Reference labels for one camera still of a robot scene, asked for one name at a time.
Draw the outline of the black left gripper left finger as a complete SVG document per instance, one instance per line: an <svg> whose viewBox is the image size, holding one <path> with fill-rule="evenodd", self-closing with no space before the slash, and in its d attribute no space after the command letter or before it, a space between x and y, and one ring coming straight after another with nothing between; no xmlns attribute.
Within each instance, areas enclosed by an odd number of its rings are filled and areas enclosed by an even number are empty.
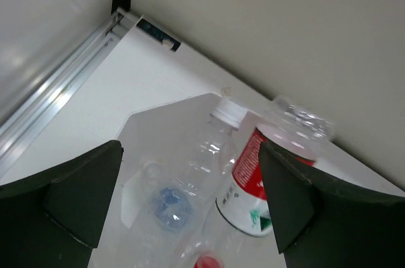
<svg viewBox="0 0 405 268"><path fill-rule="evenodd" d="M1 267L87 267L99 245L123 148L110 140L1 185Z"/></svg>

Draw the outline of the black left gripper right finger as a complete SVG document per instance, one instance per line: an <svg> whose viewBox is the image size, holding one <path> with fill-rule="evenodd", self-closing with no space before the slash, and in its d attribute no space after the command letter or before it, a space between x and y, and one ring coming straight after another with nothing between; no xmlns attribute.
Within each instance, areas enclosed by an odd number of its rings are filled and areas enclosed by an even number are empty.
<svg viewBox="0 0 405 268"><path fill-rule="evenodd" d="M403 267L404 198L341 180L271 142L259 166L287 267Z"/></svg>

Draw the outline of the red label plastic bottle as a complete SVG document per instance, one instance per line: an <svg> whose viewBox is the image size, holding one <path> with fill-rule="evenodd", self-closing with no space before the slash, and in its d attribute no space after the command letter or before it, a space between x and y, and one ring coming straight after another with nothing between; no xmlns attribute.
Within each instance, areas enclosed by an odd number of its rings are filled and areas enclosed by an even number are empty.
<svg viewBox="0 0 405 268"><path fill-rule="evenodd" d="M249 258L273 225L259 163L263 142L279 146L293 158L312 166L323 140L334 136L331 121L279 95L265 109L231 174L221 186L206 216L194 254L186 267L231 267Z"/></svg>

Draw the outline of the blue label clear bottle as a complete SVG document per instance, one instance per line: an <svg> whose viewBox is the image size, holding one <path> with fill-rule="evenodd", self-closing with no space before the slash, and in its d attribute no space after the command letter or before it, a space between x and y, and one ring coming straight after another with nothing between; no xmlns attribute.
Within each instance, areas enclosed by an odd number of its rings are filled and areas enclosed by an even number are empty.
<svg viewBox="0 0 405 268"><path fill-rule="evenodd" d="M141 173L147 198L117 255L117 267L168 267L181 239L196 225L214 164L205 159L180 163L176 174L148 164Z"/></svg>

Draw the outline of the clear white cap bottle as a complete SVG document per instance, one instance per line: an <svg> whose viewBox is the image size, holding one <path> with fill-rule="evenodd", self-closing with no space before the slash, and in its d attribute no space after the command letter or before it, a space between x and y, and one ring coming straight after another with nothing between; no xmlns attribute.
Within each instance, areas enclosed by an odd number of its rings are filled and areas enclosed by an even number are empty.
<svg viewBox="0 0 405 268"><path fill-rule="evenodd" d="M233 132L246 109L223 97L210 119L188 133L168 165L175 174L160 179L134 222L132 259L120 267L161 267L184 235L198 227L203 209L235 158Z"/></svg>

